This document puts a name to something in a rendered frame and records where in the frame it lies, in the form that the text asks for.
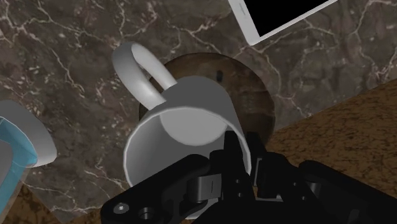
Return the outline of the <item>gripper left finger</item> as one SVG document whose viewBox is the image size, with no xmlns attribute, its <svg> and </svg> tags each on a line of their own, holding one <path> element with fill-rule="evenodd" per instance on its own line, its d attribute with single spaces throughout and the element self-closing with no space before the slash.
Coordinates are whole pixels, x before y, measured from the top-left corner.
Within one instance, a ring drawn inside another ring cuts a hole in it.
<svg viewBox="0 0 397 224">
<path fill-rule="evenodd" d="M 203 210 L 197 224 L 231 223 L 246 217 L 252 186 L 235 132 L 209 157 L 188 155 L 108 200 L 101 224 L 180 224 Z"/>
</svg>

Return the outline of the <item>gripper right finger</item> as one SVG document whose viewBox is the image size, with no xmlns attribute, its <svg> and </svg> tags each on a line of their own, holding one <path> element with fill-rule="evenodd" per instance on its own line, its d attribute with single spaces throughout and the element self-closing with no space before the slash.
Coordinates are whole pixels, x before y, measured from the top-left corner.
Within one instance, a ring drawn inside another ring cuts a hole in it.
<svg viewBox="0 0 397 224">
<path fill-rule="evenodd" d="M 246 134 L 258 198 L 282 224 L 397 224 L 397 198 L 314 160 L 292 165 Z"/>
</svg>

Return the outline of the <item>white mug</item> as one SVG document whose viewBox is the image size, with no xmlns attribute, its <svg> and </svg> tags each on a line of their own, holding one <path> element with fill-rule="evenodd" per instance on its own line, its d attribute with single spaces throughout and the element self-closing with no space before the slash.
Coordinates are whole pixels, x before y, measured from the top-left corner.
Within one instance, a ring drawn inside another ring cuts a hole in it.
<svg viewBox="0 0 397 224">
<path fill-rule="evenodd" d="M 188 155 L 209 157 L 223 149 L 227 131 L 236 133 L 249 175 L 249 146 L 232 100 L 220 84 L 203 76 L 175 79 L 138 43 L 121 44 L 112 60 L 123 84 L 147 109 L 123 154 L 129 188 Z"/>
</svg>

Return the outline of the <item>round brown wooden coaster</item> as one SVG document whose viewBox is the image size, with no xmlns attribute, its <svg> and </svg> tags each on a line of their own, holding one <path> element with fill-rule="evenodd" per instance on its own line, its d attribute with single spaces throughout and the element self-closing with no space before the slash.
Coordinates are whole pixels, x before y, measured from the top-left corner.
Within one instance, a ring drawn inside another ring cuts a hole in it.
<svg viewBox="0 0 397 224">
<path fill-rule="evenodd" d="M 204 76 L 229 94 L 244 132 L 256 132 L 267 144 L 275 127 L 275 106 L 269 91 L 252 69 L 219 53 L 189 53 L 165 63 L 176 78 Z"/>
</svg>

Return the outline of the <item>white and blue container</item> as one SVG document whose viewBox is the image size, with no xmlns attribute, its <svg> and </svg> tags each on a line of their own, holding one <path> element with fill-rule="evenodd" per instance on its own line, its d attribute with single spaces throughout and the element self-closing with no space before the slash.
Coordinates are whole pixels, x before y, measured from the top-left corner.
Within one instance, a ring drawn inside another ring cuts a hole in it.
<svg viewBox="0 0 397 224">
<path fill-rule="evenodd" d="M 52 163 L 57 149 L 47 128 L 13 100 L 0 101 L 0 223 L 30 169 Z"/>
</svg>

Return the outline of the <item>white tablet with black screen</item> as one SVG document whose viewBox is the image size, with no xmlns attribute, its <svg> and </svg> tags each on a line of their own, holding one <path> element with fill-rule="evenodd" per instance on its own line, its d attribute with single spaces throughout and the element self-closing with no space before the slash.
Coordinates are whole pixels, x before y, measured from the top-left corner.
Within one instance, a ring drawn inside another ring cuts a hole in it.
<svg viewBox="0 0 397 224">
<path fill-rule="evenodd" d="M 324 9 L 338 0 L 228 0 L 251 46 Z"/>
</svg>

